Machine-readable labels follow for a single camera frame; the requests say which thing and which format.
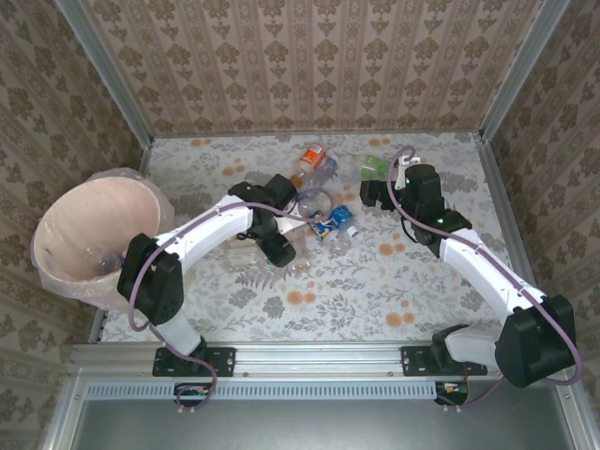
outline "trash bin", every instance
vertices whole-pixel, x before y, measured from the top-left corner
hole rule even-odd
[[[173,225],[173,207],[137,172],[97,174],[58,199],[37,225],[32,261],[44,289],[102,309],[127,310],[116,290],[131,238]]]

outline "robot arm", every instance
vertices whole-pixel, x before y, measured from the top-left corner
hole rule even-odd
[[[440,177],[432,166],[417,164],[408,167],[405,170],[405,187],[395,194],[411,217],[477,245],[474,249],[457,239],[444,238],[412,225],[415,240],[456,268],[483,296],[502,325],[499,336],[473,330],[466,325],[444,330],[438,336],[444,336],[445,348],[432,349],[432,353],[438,356],[438,366],[442,367],[449,360],[499,368],[511,384],[525,387],[574,364],[573,355],[563,339],[537,308],[521,295],[521,291],[526,289],[575,343],[575,318],[571,304],[561,295],[548,298],[525,282],[493,254],[465,217],[447,209]],[[511,274],[520,288],[509,282],[481,252],[486,252],[497,266]]]
[[[134,237],[117,283],[117,291],[129,299],[136,278],[150,255],[175,237],[153,261],[144,275],[135,308],[177,351],[202,359],[206,343],[191,326],[182,306],[183,275],[206,253],[226,239],[238,236],[256,241],[269,261],[283,267],[293,260],[295,250],[283,235],[303,222],[275,217],[272,212],[246,206],[227,209],[234,203],[262,203],[285,208],[297,192],[292,183],[276,175],[264,187],[240,183],[229,190],[215,206],[190,222],[152,239],[145,234]]]

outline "white bottle cap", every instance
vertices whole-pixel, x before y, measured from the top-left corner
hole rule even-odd
[[[350,237],[355,237],[358,234],[358,229],[356,227],[354,227],[354,226],[348,227],[348,230],[346,230],[346,233]]]

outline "table surface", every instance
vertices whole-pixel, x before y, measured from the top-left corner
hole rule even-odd
[[[471,133],[338,134],[156,140],[149,177],[175,207],[179,225],[211,207],[241,181],[289,176],[308,143],[338,156],[339,177],[326,188],[356,217],[360,234],[342,258],[307,236],[308,273],[267,267],[230,273],[218,247],[195,268],[185,312],[208,341],[380,341],[430,339],[457,323],[500,329],[491,308],[450,265],[412,243],[399,214],[361,204],[353,161],[390,159],[403,144],[432,164],[450,207],[468,218],[508,263],[508,254]],[[102,341],[155,340],[111,312]]]

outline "green object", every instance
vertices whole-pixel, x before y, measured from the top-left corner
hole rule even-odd
[[[367,157],[361,168],[361,178],[363,180],[381,180],[387,179],[387,172],[390,169],[390,163],[378,157]]]

